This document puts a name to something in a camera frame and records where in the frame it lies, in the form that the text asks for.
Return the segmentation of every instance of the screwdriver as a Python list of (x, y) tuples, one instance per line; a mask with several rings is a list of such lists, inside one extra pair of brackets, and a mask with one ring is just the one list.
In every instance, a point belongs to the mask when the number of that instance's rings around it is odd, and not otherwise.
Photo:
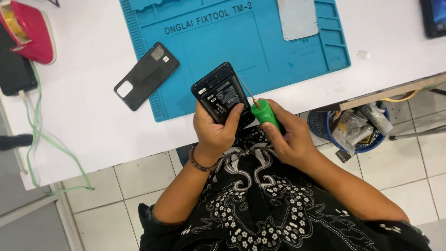
[(275, 125), (277, 129), (282, 133), (282, 135), (285, 134), (285, 129), (283, 128), (282, 124), (277, 120), (276, 116), (273, 113), (273, 110), (271, 109), (271, 106), (269, 106), (268, 102), (266, 100), (257, 100), (255, 99), (249, 89), (246, 87), (245, 83), (243, 83), (242, 78), (240, 78), (239, 74), (235, 73), (237, 77), (240, 79), (240, 82), (245, 87), (245, 89), (248, 91), (249, 95), (251, 96), (254, 105), (251, 106), (251, 113), (256, 117), (256, 119), (260, 122), (260, 124), (263, 124), (265, 122), (270, 122), (271, 124)]

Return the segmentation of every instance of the person's left hand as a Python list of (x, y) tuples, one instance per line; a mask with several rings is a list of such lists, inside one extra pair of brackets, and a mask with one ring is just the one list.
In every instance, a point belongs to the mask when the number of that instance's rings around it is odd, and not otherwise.
[(214, 119), (200, 102), (196, 101), (194, 128), (198, 136), (198, 145), (194, 151), (194, 159), (198, 164), (203, 167), (213, 166), (223, 152), (234, 144), (243, 107), (243, 103), (234, 106), (225, 125), (221, 125), (215, 124)]

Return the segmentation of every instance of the cable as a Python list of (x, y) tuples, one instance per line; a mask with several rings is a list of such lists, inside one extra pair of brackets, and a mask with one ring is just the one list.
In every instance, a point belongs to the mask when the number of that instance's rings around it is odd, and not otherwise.
[(63, 153), (67, 154), (68, 156), (70, 156), (71, 158), (73, 158), (75, 160), (76, 164), (79, 167), (79, 170), (82, 173), (82, 176), (84, 177), (85, 184), (86, 184), (86, 186), (75, 186), (75, 187), (71, 187), (71, 188), (67, 188), (67, 189), (60, 189), (60, 190), (53, 191), (53, 192), (50, 192), (50, 193), (47, 193), (47, 194), (57, 194), (57, 193), (60, 193), (60, 192), (68, 192), (68, 191), (71, 191), (71, 190), (74, 190), (74, 189), (78, 189), (78, 188), (86, 188), (86, 189), (88, 189), (90, 191), (94, 191), (95, 189), (93, 187), (91, 187), (90, 181), (89, 181), (89, 179), (87, 177), (87, 174), (85, 173), (84, 169), (82, 168), (78, 158), (76, 158), (76, 156), (73, 153), (71, 153), (68, 149), (65, 149), (64, 147), (62, 147), (59, 144), (57, 144), (50, 137), (48, 137), (45, 134), (43, 134), (42, 133), (42, 126), (40, 126), (40, 129), (37, 130), (37, 125), (38, 125), (38, 122), (39, 122), (40, 102), (41, 102), (41, 99), (42, 99), (42, 90), (41, 90), (41, 87), (40, 87), (39, 75), (37, 74), (37, 70), (36, 70), (36, 67), (34, 66), (34, 62), (31, 61), (31, 60), (30, 60), (30, 62), (31, 62), (31, 67), (33, 68), (33, 71), (34, 71), (34, 76), (36, 77), (37, 92), (39, 94), (39, 98), (37, 99), (37, 103), (36, 103), (36, 108), (35, 108), (35, 110), (33, 110), (34, 111), (33, 122), (31, 122), (31, 118), (29, 117), (28, 99), (27, 99), (27, 97), (25, 95), (25, 92), (23, 90), (21, 90), (21, 91), (19, 91), (19, 95), (20, 95), (20, 98), (22, 98), (22, 100), (23, 100), (23, 102), (25, 104), (25, 107), (26, 107), (26, 115), (28, 117), (28, 123), (31, 126), (31, 128), (33, 129), (33, 142), (31, 144), (31, 146), (29, 147), (28, 152), (26, 153), (26, 162), (28, 164), (28, 171), (29, 171), (29, 174), (31, 175), (31, 180), (33, 182), (33, 185), (36, 188), (40, 187), (39, 184), (36, 181), (35, 176), (34, 176), (34, 171), (31, 168), (31, 161), (29, 160), (29, 153), (33, 149), (34, 145), (36, 144), (37, 137), (40, 136), (44, 140), (46, 140), (48, 143), (53, 145), (55, 148), (57, 148), (58, 150), (62, 151)]

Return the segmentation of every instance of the smartphone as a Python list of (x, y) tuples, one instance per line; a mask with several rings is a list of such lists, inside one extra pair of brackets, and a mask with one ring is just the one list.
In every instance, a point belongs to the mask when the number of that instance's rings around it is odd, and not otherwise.
[(446, 0), (420, 0), (423, 23), (428, 38), (446, 35)]
[(31, 62), (10, 50), (16, 46), (3, 25), (0, 25), (0, 88), (6, 96), (15, 96), (20, 90), (29, 91), (37, 87)]
[(232, 108), (239, 103), (245, 104), (245, 107), (240, 116), (237, 131), (256, 119), (251, 113), (248, 99), (229, 62), (219, 65), (190, 89), (217, 124), (224, 125)]
[(114, 91), (132, 111), (136, 111), (179, 66), (180, 62), (172, 53), (156, 42)]

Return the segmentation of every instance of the hand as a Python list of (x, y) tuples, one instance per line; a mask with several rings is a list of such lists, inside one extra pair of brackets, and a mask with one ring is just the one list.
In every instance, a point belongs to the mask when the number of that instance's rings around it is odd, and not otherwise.
[(228, 150), (235, 140), (240, 114), (244, 104), (237, 104), (231, 110), (225, 125), (215, 124), (203, 106), (195, 103), (194, 128), (198, 136), (198, 145), (194, 151), (195, 161), (203, 167), (211, 167)]
[(266, 101), (286, 130), (286, 134), (282, 136), (275, 125), (269, 122), (262, 124), (262, 129), (274, 145), (277, 157), (288, 165), (303, 168), (308, 159), (319, 153), (313, 145), (307, 122), (283, 109), (275, 101)]

